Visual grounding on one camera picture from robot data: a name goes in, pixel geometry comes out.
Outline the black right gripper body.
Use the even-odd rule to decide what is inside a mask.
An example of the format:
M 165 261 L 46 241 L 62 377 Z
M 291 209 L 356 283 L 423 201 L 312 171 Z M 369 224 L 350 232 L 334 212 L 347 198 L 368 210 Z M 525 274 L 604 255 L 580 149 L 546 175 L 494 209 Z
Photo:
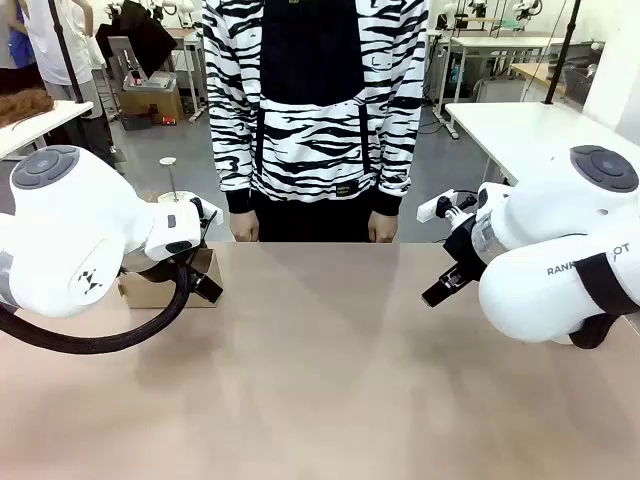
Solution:
M 484 261 L 472 243 L 475 223 L 474 218 L 466 219 L 444 242 L 445 251 L 455 260 L 455 265 L 445 273 L 451 289 L 461 289 L 471 281 L 479 281 L 484 272 Z

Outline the person's right hand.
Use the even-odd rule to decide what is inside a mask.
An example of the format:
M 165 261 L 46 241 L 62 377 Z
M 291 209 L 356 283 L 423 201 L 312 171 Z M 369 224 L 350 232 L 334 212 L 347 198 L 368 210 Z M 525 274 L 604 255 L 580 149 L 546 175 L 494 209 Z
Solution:
M 237 242 L 257 242 L 259 240 L 259 221 L 254 211 L 241 214 L 231 213 L 229 226 Z

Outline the person's left hand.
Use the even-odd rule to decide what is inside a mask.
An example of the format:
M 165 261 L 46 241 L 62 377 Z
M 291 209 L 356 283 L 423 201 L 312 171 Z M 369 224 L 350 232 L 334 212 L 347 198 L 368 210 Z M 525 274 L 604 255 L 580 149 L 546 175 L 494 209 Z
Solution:
M 371 243 L 392 243 L 398 231 L 398 216 L 387 216 L 373 211 L 368 221 Z

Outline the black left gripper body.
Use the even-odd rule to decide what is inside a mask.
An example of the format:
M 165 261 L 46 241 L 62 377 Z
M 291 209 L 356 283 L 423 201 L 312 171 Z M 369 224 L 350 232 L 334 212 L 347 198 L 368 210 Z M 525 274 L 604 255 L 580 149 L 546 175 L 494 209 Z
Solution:
M 190 280 L 200 273 L 189 263 L 191 250 L 178 253 L 160 261 L 152 260 L 142 250 L 135 250 L 123 258 L 123 271 L 134 272 L 146 280 L 175 280 L 178 270 L 184 269 Z

